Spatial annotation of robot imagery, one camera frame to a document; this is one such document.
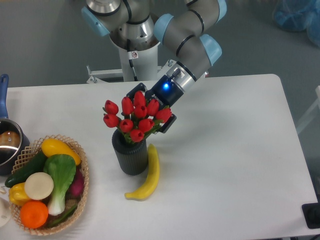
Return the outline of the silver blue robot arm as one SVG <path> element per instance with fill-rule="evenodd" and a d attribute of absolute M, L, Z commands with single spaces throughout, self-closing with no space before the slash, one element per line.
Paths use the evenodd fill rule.
<path fill-rule="evenodd" d="M 138 85 L 137 91 L 147 100 L 156 100 L 161 109 L 171 107 L 201 78 L 222 55 L 220 45 L 205 31 L 226 14 L 223 0 L 187 0 L 187 11 L 179 17 L 150 11 L 148 0 L 88 0 L 81 10 L 82 17 L 99 36 L 109 36 L 124 57 L 123 77 Z M 143 57 L 159 44 L 177 57 L 168 71 L 147 89 L 143 81 L 156 77 L 156 55 Z"/>

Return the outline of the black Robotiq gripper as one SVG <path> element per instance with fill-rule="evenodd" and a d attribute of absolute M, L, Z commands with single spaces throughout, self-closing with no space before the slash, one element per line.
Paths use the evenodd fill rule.
<path fill-rule="evenodd" d="M 126 96 L 130 99 L 134 99 L 134 96 L 138 91 L 145 93 L 145 98 L 148 102 L 151 100 L 158 101 L 160 110 L 167 106 L 171 107 L 184 94 L 178 85 L 166 75 L 163 75 L 161 79 L 149 90 L 147 90 L 147 87 L 142 82 L 139 83 L 129 91 Z M 156 132 L 165 134 L 176 119 L 177 116 L 172 114 L 167 122 L 164 123 Z"/>

